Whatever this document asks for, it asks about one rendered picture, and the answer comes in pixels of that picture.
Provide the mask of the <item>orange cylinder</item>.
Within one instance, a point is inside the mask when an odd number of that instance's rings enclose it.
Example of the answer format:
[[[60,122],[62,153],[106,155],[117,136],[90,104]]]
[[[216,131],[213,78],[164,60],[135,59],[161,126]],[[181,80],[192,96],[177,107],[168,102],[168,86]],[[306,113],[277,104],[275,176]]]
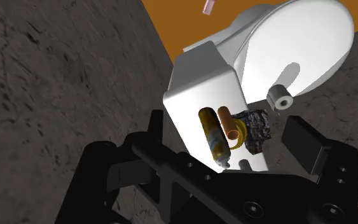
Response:
[[[229,140],[235,140],[239,137],[239,131],[229,109],[226,106],[221,106],[217,110],[221,125],[223,126],[224,133]]]

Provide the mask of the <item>yellow spray can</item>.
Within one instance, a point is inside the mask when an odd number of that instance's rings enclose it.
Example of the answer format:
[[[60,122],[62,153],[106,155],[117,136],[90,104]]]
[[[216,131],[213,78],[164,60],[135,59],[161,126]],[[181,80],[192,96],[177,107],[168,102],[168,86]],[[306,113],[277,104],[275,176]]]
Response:
[[[198,117],[202,124],[213,160],[223,169],[230,168],[230,147],[224,136],[216,112],[209,107],[202,108],[198,112]]]

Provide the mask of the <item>pink cylinder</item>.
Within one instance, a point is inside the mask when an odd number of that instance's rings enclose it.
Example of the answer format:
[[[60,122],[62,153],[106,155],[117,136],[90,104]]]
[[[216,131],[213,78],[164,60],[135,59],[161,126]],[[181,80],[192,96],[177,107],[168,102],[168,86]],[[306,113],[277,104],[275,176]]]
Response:
[[[213,10],[215,2],[216,2],[216,0],[206,0],[203,10],[202,10],[202,13],[205,15],[210,15]]]

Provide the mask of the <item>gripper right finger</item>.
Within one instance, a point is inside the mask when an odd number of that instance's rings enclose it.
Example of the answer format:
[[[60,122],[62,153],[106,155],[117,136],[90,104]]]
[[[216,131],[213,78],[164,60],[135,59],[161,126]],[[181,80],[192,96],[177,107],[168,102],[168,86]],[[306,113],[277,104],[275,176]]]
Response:
[[[318,175],[308,224],[358,224],[358,149],[324,137],[293,115],[281,140],[307,173]]]

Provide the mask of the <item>grey toilet paper roll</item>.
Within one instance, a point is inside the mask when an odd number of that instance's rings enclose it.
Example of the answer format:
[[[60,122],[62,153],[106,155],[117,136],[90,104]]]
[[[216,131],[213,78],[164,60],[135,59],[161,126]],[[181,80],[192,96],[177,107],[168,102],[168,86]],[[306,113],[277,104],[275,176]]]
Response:
[[[288,109],[294,101],[286,87],[281,84],[274,85],[268,90],[266,100],[274,111]]]

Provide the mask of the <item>white toilet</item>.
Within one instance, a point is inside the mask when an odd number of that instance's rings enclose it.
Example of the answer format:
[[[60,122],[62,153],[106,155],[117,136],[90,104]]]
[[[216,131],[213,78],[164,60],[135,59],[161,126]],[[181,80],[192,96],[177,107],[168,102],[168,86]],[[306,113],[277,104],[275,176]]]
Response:
[[[198,117],[202,108],[237,114],[274,85],[305,94],[337,72],[353,41],[353,18],[339,0],[258,4],[176,57],[163,104],[189,154],[221,172]]]

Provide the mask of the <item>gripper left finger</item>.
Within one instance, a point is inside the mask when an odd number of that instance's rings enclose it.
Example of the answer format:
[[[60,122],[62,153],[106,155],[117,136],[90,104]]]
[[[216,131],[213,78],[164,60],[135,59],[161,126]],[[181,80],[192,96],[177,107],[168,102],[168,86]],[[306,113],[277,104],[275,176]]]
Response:
[[[136,186],[166,224],[261,224],[261,206],[240,199],[239,173],[218,174],[162,144],[163,110],[145,132],[121,146],[96,141],[83,150],[54,224],[132,224],[112,206],[121,188]]]

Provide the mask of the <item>dark rough rock-like lump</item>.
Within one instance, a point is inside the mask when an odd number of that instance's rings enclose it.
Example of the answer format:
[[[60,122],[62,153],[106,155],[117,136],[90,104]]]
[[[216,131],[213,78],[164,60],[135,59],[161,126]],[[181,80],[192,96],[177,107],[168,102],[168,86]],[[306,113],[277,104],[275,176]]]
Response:
[[[263,143],[271,138],[269,116],[265,109],[243,111],[232,116],[243,121],[247,128],[245,147],[255,155],[263,151]]]

